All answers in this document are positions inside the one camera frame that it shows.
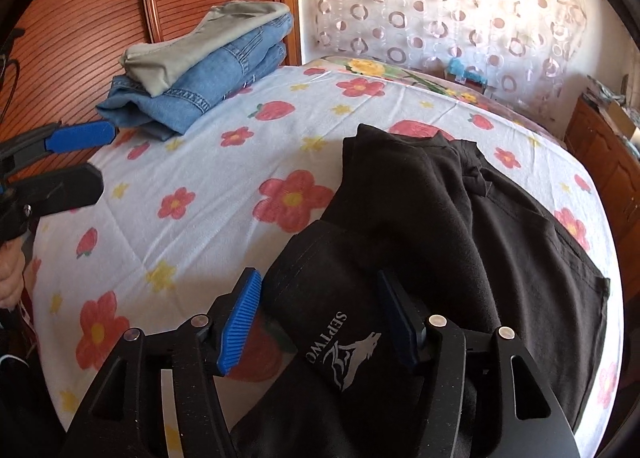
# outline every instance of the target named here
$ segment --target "stack of folded clothes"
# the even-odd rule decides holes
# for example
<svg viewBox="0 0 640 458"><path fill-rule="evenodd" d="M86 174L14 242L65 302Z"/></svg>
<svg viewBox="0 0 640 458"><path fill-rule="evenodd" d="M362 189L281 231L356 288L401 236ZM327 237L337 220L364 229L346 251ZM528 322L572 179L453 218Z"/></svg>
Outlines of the stack of folded clothes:
<svg viewBox="0 0 640 458"><path fill-rule="evenodd" d="M213 6L183 37L129 47L120 59L127 74L113 78L97 111L118 127L141 127L162 140L184 134L226 95L273 72L292 26L282 3Z"/></svg>

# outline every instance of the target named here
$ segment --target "mattress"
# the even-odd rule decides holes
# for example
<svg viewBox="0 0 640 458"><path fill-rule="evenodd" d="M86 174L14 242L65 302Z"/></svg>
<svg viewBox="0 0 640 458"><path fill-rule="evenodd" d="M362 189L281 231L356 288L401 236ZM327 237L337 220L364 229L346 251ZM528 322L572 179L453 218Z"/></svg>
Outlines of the mattress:
<svg viewBox="0 0 640 458"><path fill-rule="evenodd" d="M623 314L612 236L586 170L557 143L450 94L318 66L276 70L184 136L161 142L121 132L91 160L104 176L100 201L40 222L31 263L34 325L64 427L127 327L156 333L205 312L244 267L264 274L289 238L319 218L340 184L342 139L360 123L477 142L610 279L602 361L575 434L581 456L594 455L620 372ZM268 207L281 186L295 202ZM230 428L294 352L258 310L240 364L216 379ZM180 456L175 414L165 423L169 450Z"/></svg>

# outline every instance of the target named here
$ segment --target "person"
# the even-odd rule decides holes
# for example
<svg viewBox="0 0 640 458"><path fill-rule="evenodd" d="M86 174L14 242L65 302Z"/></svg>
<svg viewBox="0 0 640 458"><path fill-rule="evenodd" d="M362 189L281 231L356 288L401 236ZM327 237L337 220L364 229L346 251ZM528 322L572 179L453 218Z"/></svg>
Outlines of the person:
<svg viewBox="0 0 640 458"><path fill-rule="evenodd" d="M22 240L12 239L0 246L0 308L18 304L24 288Z"/></svg>

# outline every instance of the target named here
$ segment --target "screw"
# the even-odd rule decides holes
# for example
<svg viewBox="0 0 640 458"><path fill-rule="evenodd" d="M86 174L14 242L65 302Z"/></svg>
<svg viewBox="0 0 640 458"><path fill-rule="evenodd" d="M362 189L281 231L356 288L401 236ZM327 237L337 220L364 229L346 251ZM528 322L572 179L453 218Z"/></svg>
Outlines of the screw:
<svg viewBox="0 0 640 458"><path fill-rule="evenodd" d="M431 326L435 326L436 328L442 328L447 325L447 319L442 315L432 315L431 317L429 317L429 324Z"/></svg>
<svg viewBox="0 0 640 458"><path fill-rule="evenodd" d="M123 335L124 340L129 342L135 341L138 337L140 337L140 330L137 328L129 328Z"/></svg>
<svg viewBox="0 0 640 458"><path fill-rule="evenodd" d="M507 339L509 341L509 340L513 339L516 336L516 332L514 332L508 326L501 326L498 329L498 335L500 335L500 337L502 337L503 339Z"/></svg>
<svg viewBox="0 0 640 458"><path fill-rule="evenodd" d="M191 326L194 328L202 328L209 324L209 318L205 314L196 315L191 318Z"/></svg>

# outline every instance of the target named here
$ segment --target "denim fabric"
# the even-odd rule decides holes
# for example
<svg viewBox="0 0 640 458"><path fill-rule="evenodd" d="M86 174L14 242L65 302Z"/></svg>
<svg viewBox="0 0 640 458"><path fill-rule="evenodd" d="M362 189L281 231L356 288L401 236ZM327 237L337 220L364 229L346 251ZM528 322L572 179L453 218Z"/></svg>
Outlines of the denim fabric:
<svg viewBox="0 0 640 458"><path fill-rule="evenodd" d="M230 92L273 72L284 60L282 39L293 25L286 14L210 53L164 93L151 97L126 75L113 77L98 114L118 127L142 127L160 139L184 134Z"/></svg>

